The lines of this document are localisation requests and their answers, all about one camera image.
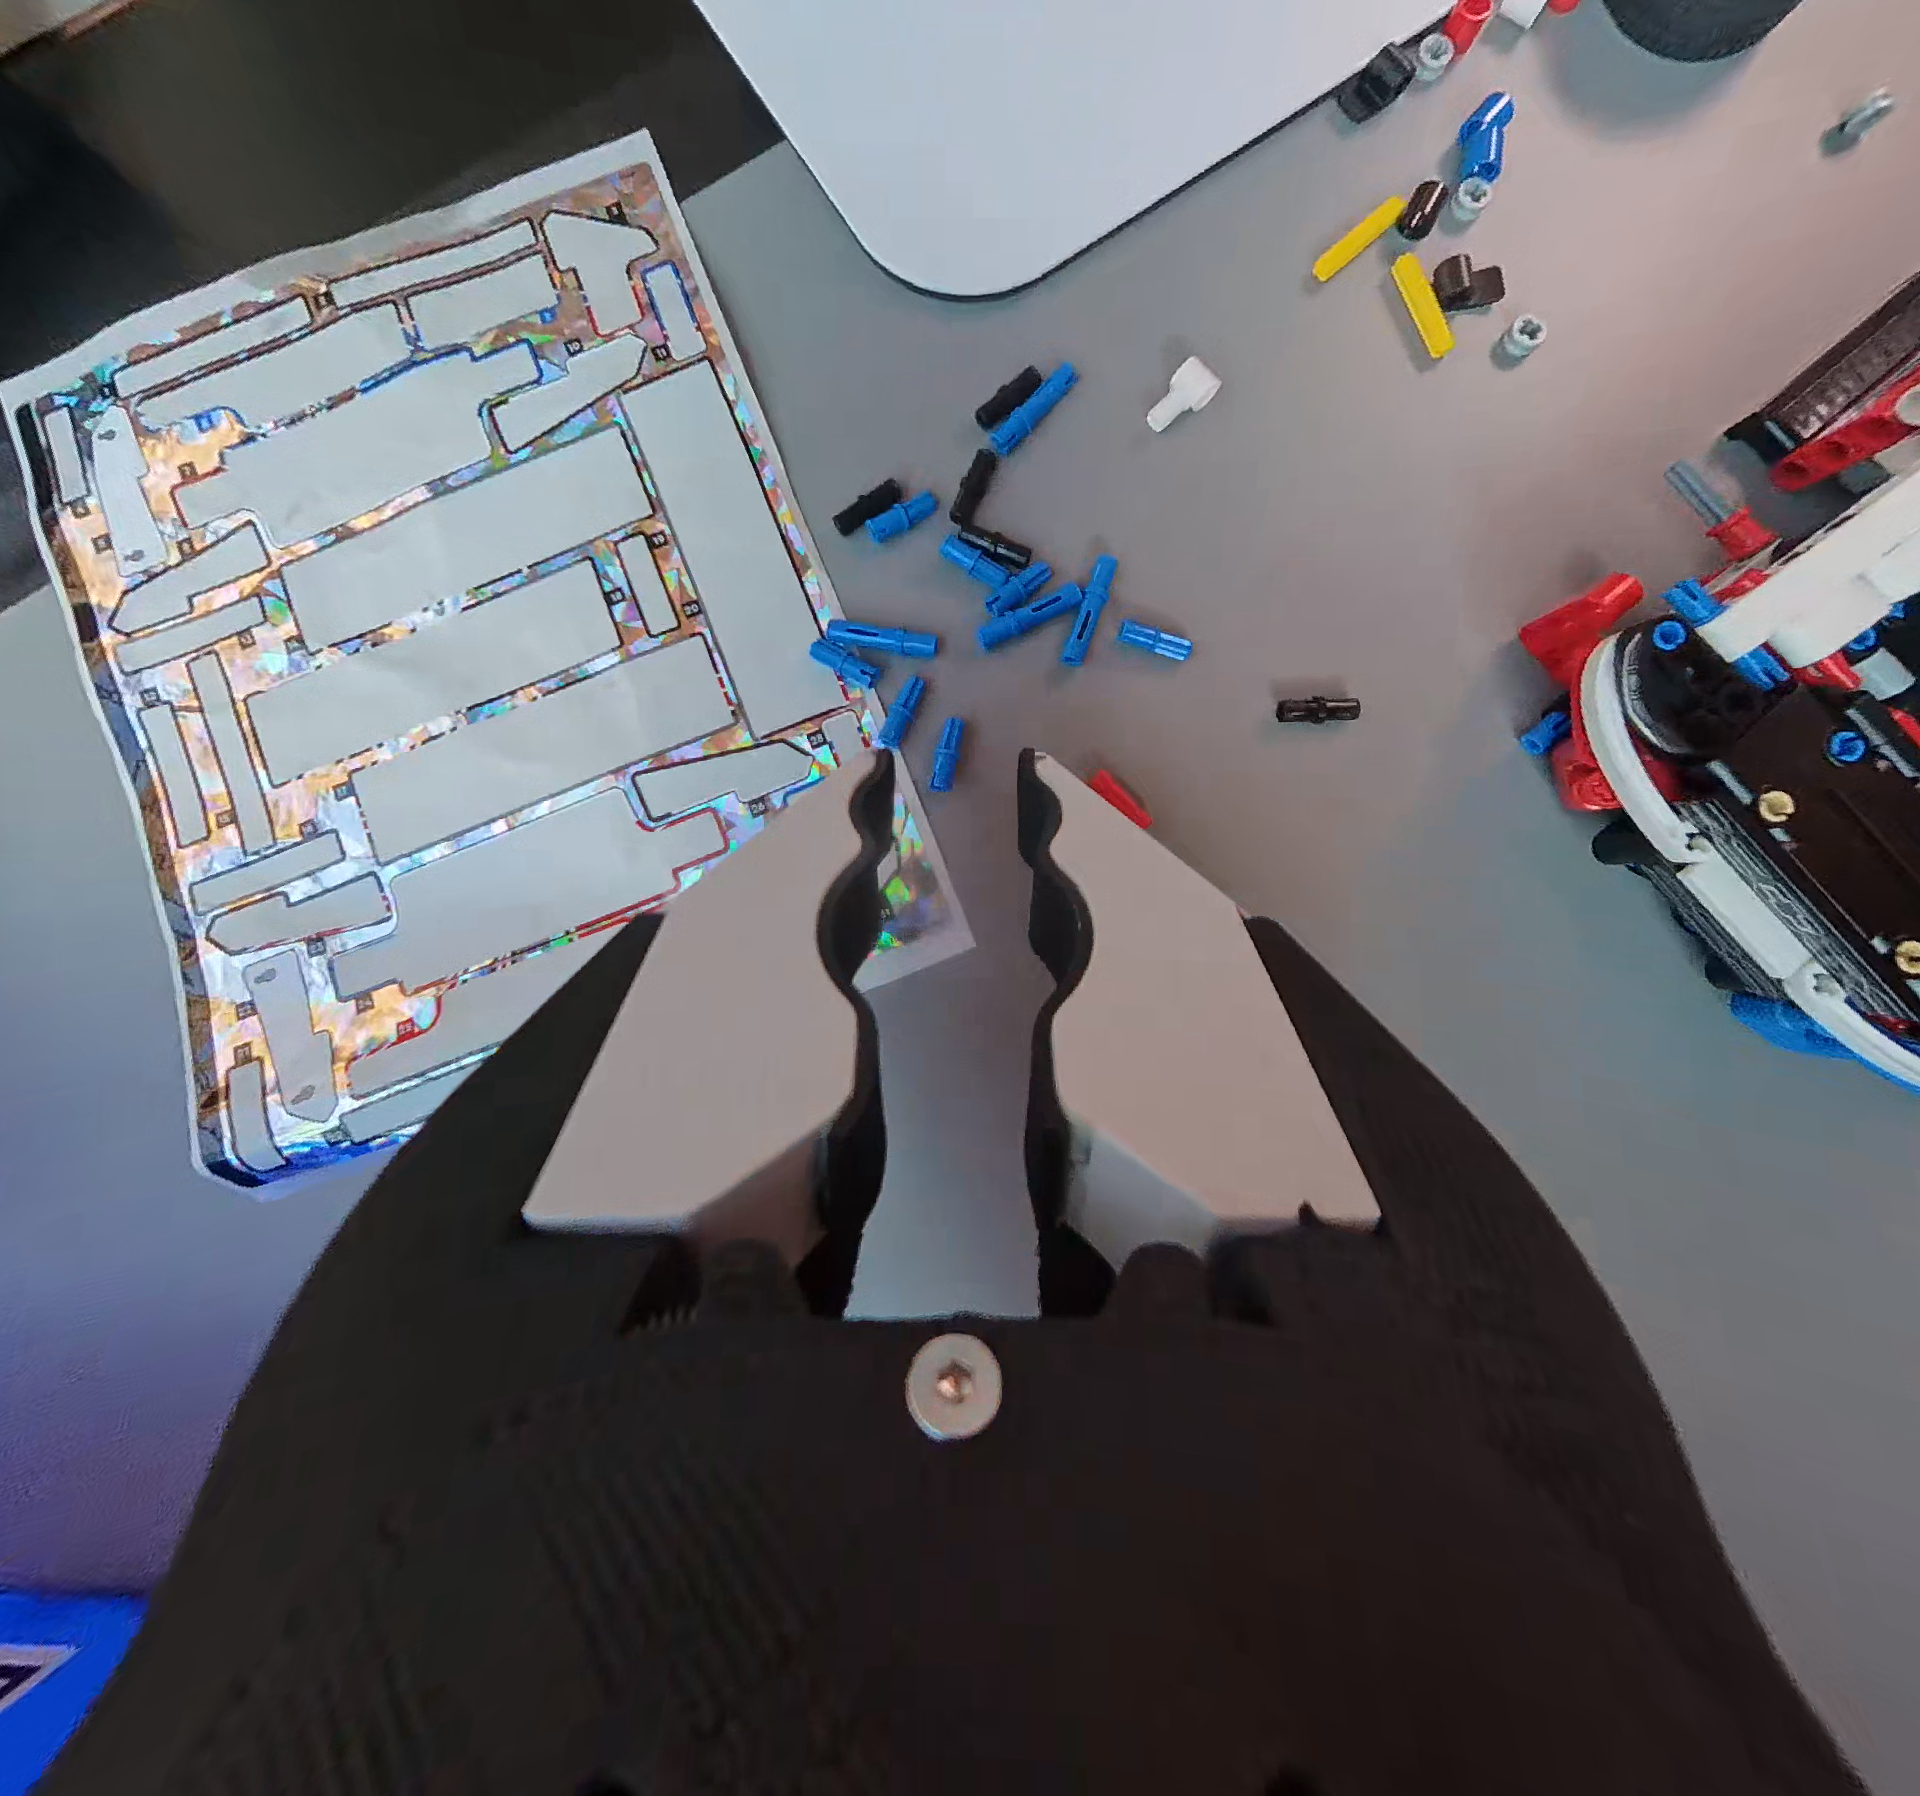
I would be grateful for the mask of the scattered pile of blue pins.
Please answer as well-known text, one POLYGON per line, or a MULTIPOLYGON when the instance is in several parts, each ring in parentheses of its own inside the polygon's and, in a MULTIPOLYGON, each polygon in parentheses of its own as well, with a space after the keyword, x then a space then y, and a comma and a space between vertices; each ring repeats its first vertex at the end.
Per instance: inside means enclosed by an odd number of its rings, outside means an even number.
MULTIPOLYGON (((1076 369, 1070 364, 1045 371, 1043 387, 1021 409, 991 432, 981 431, 982 446, 995 448, 1001 462, 1006 462, 1074 385, 1076 369)), ((918 495, 870 520, 863 529, 874 543, 899 538, 899 533, 906 533, 917 524, 931 520, 931 516, 937 513, 937 502, 937 497, 918 495)), ((1073 669, 1084 664, 1118 575, 1118 560, 1114 555, 1098 557, 1082 582, 1060 582, 1050 563, 1038 558, 1033 558, 1028 567, 1017 574, 1007 574, 994 558, 964 544, 956 533, 956 524, 952 524, 940 557, 947 560, 947 566, 959 570, 969 579, 981 584, 986 592, 982 600, 984 620, 974 632, 974 642, 981 653, 1006 648, 1028 633, 1070 621, 1060 660, 1073 669)), ((1119 621, 1118 639, 1124 647, 1175 660, 1185 660, 1192 653, 1188 637, 1143 625, 1134 620, 1119 621)), ((877 656, 925 660, 935 658, 940 648, 941 642, 932 632, 878 628, 836 618, 828 624, 823 637, 809 648, 809 658, 828 669, 829 676, 844 685, 873 688, 878 679, 877 656)), ((878 748, 890 753, 899 751, 922 698, 922 678, 917 676, 901 681, 899 695, 877 733, 878 748)), ((929 788, 932 791, 949 791, 958 775, 964 741, 964 718, 947 716, 940 732, 929 775, 929 788)))

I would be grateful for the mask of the black toy angle connector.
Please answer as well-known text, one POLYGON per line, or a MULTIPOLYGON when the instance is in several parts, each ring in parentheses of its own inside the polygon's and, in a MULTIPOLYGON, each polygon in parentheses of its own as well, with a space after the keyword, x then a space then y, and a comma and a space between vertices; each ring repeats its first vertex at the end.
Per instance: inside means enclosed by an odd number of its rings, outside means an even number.
POLYGON ((1416 50, 1389 43, 1337 90, 1335 106, 1350 124, 1368 124, 1404 95, 1417 71, 1416 50))

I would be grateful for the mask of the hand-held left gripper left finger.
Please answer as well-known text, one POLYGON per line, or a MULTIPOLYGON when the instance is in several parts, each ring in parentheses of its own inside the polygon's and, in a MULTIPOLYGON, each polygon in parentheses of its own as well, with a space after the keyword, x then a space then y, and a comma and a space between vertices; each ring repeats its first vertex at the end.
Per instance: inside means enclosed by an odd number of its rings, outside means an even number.
POLYGON ((521 1205, 537 1233, 758 1242, 840 1318, 886 1173, 877 1018, 895 756, 777 811, 664 909, 521 1205))

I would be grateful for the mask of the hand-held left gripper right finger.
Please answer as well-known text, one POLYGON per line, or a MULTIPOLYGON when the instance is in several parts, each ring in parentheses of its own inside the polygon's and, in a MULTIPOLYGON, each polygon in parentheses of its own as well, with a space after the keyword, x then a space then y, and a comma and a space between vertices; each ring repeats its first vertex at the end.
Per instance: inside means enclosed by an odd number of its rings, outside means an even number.
POLYGON ((1026 944, 1047 975, 1022 1165, 1047 1318, 1129 1259, 1326 1226, 1379 1201, 1232 895, 1047 753, 1021 753, 1026 944))

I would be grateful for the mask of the holographic sticker sheet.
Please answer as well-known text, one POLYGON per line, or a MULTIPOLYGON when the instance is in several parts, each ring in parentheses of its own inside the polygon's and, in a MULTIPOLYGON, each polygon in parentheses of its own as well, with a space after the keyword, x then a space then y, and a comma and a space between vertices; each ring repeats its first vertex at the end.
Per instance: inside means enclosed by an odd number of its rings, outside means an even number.
POLYGON ((403 1146, 881 705, 634 130, 163 300, 4 434, 170 958, 188 1162, 403 1146))

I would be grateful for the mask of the grey desk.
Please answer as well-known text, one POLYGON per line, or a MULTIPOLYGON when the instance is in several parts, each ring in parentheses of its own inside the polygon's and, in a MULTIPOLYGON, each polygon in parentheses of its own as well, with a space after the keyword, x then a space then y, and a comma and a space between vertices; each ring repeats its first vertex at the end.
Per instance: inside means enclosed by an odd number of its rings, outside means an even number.
POLYGON ((1112 765, 1169 848, 1283 918, 1524 1162, 1678 1421, 1790 1648, 1915 1619, 1915 1105, 1747 1038, 1664 909, 1596 867, 1517 748, 1512 632, 1587 579, 1704 558, 1663 483, 1915 271, 1915 0, 1807 0, 1687 67, 1594 1, 1492 76, 1522 98, 1501 216, 1514 369, 1478 320, 1423 367, 1368 278, 1306 261, 1450 121, 1299 118, 1064 273, 947 303, 878 273, 684 0, 489 40, 436 0, 143 0, 7 65, 79 160, 8 252, 4 371, 258 255, 652 129, 809 518, 947 483, 1025 362, 1079 394, 995 497, 1196 639, 1185 669, 966 656, 964 783, 932 821, 974 948, 877 993, 893 1150, 852 1307, 1026 1311, 1026 1029, 1012 769, 1112 765), (1821 140, 1886 88, 1852 151, 1821 140), (1153 434, 1198 355, 1222 390, 1153 434), (1277 698, 1356 698, 1284 727, 1277 698))

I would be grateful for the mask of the yellow toy axle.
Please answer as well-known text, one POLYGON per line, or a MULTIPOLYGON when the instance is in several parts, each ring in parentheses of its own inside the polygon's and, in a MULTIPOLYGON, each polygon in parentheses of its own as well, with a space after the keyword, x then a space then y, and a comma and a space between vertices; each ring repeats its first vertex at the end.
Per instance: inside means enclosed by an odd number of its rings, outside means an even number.
POLYGON ((1312 264, 1314 280, 1319 284, 1330 282, 1335 274, 1354 265, 1369 247, 1375 247, 1403 224, 1404 205, 1404 195, 1395 195, 1375 204, 1363 218, 1317 254, 1312 264))
POLYGON ((1400 254, 1389 278, 1427 360, 1445 360, 1455 347, 1452 321, 1419 258, 1412 252, 1400 254))

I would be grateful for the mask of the white plastic tray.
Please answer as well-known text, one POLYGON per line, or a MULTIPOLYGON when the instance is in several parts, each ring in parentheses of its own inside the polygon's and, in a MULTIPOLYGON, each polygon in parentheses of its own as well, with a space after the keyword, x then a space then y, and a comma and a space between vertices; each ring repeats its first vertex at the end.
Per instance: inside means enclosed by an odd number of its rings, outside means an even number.
POLYGON ((886 273, 1006 295, 1455 0, 692 0, 886 273))

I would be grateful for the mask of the blue plastic bin with label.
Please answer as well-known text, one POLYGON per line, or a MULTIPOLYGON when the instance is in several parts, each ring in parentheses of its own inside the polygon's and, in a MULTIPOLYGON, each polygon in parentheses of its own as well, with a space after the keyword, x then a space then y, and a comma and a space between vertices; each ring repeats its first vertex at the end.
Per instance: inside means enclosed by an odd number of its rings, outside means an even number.
POLYGON ((148 1613, 143 1595, 3 1590, 8 1748, 68 1733, 97 1700, 148 1613))

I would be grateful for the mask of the toy brick race car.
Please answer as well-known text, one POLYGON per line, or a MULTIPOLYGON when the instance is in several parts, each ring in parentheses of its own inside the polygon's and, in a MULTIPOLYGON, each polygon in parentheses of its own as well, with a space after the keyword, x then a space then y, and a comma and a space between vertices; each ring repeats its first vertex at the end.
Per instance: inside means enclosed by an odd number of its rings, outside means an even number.
POLYGON ((1917 1090, 1917 278, 1725 439, 1780 492, 1858 495, 1800 538, 1667 469, 1721 566, 1661 609, 1610 575, 1524 625, 1554 684, 1522 733, 1592 855, 1641 877, 1753 1035, 1917 1090))

